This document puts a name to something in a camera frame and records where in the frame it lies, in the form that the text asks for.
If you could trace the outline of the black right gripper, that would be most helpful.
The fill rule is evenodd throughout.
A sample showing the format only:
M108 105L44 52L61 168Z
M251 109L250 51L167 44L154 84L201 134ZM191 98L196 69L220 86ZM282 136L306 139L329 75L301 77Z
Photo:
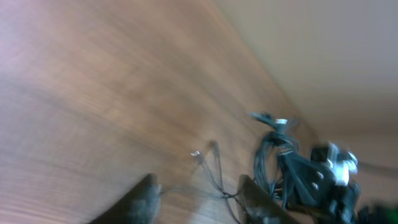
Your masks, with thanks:
M282 173L282 208L306 213L316 223L356 223L359 185L338 185L333 173L320 163L295 152L278 155Z

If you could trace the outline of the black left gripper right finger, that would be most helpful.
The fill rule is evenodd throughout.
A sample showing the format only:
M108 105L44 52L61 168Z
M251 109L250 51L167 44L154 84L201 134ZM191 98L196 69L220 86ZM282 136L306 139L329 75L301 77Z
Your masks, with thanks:
M238 213L243 224L299 224L246 174L239 176Z

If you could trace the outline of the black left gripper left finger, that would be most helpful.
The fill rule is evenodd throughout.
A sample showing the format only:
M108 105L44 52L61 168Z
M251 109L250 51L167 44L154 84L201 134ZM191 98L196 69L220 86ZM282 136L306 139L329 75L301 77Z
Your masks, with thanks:
M160 211L161 190L157 176L147 174L89 224L151 224Z

